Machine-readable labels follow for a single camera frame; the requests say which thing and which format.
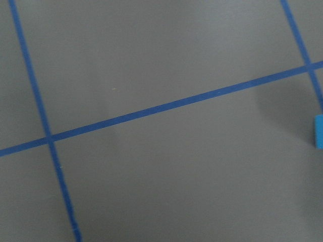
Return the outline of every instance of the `gray floor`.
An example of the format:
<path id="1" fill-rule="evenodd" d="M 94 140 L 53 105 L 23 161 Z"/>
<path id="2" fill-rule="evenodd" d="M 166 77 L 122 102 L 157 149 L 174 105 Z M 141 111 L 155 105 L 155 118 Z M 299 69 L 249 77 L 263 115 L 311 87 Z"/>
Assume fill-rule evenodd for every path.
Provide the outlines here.
<path id="1" fill-rule="evenodd" d="M 54 134 L 303 65 L 279 1 L 17 6 Z M 323 3 L 290 6 L 323 61 Z M 44 132 L 0 13 L 3 149 Z M 323 241 L 320 113 L 302 74 L 56 142 L 84 241 Z M 1 240 L 74 241 L 48 148 L 0 162 Z"/>

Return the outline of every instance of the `light blue object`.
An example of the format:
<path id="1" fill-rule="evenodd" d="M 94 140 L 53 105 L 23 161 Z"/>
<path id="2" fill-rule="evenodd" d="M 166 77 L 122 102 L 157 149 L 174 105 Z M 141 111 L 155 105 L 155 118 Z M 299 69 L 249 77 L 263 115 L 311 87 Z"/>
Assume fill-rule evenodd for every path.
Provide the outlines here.
<path id="1" fill-rule="evenodd" d="M 316 148 L 323 149 L 323 114 L 315 117 Z"/>

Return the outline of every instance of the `floor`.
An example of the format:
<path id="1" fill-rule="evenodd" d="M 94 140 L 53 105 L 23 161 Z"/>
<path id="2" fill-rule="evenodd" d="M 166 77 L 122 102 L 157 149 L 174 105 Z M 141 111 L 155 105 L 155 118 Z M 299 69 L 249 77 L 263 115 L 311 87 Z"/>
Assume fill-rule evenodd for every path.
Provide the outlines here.
<path id="1" fill-rule="evenodd" d="M 0 1 L 2 241 L 323 241 L 322 1 Z"/>

